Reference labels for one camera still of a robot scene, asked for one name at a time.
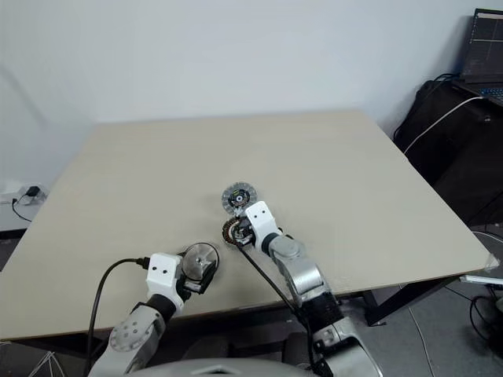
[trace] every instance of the table top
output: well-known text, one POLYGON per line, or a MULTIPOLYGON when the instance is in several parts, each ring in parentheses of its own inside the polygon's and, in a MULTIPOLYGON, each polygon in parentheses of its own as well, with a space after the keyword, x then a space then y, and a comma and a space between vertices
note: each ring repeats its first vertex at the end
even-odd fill
MULTIPOLYGON (((0 273, 0 338, 85 331, 98 281, 121 258, 217 246, 221 266, 183 316, 278 297, 222 240, 222 191, 252 184, 336 293, 483 269, 495 261, 360 112, 98 126, 0 273)), ((254 258, 275 280, 272 262, 254 258)), ((108 278, 97 328, 146 300, 145 270, 108 278)))

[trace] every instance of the white wall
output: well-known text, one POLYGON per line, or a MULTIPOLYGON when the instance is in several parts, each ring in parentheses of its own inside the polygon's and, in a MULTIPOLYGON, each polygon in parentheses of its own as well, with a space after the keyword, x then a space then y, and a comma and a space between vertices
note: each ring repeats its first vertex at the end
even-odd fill
POLYGON ((0 192, 97 122, 361 108, 390 133, 501 0, 0 0, 0 192))

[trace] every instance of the gray floor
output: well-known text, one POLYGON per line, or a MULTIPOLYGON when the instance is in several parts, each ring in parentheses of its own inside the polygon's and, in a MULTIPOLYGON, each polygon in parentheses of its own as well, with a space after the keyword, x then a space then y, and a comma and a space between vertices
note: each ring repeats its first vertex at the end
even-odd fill
MULTIPOLYGON (((503 235, 503 231, 490 227, 492 232, 503 235)), ((483 238, 487 248, 498 259, 503 260, 503 244, 483 238)), ((0 241, 0 268, 6 262, 15 241, 0 241)), ((503 267, 488 273, 488 276, 503 278, 503 267)), ((467 295, 487 295, 486 288, 455 282, 451 288, 467 295)), ((398 288, 376 291, 378 299, 385 299, 398 288)), ((450 376, 496 376, 503 375, 503 360, 494 356, 483 341, 474 333, 468 319, 470 302, 441 289, 412 307, 414 316, 423 332, 436 377, 450 376)), ((343 302, 343 310, 358 326, 358 330, 385 376, 428 377, 431 373, 419 333, 408 310, 404 309, 386 319, 386 325, 369 328, 363 320, 362 303, 358 300, 343 302)), ((235 339, 282 339, 295 324, 270 324, 245 328, 230 335, 235 339)), ((17 344, 0 346, 0 376, 26 376, 30 373, 45 351, 17 344)), ((57 355, 67 376, 81 376, 83 362, 74 357, 57 355)), ((278 358, 276 354, 261 356, 278 358)), ((48 369, 37 374, 49 376, 48 369)))

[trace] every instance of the cable connector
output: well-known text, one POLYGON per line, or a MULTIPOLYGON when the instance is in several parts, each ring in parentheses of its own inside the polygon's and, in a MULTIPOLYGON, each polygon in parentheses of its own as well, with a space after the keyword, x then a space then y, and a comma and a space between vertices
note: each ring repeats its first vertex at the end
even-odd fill
POLYGON ((138 258, 136 260, 136 264, 140 265, 143 269, 149 269, 149 263, 150 263, 150 258, 148 258, 148 257, 138 258))

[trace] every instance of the wall socket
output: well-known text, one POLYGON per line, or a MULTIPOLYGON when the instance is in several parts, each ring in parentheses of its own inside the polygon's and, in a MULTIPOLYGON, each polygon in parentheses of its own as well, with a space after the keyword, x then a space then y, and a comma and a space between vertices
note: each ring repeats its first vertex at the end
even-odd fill
POLYGON ((31 186, 37 186, 40 189, 39 194, 35 196, 34 198, 31 197, 26 197, 24 196, 23 199, 17 204, 18 205, 35 205, 35 204, 42 204, 45 200, 46 197, 49 195, 49 189, 41 185, 39 183, 29 183, 26 185, 22 185, 19 190, 15 192, 4 192, 0 194, 0 205, 1 204, 11 204, 13 202, 13 199, 19 199, 21 196, 23 196, 26 191, 31 187, 31 186))

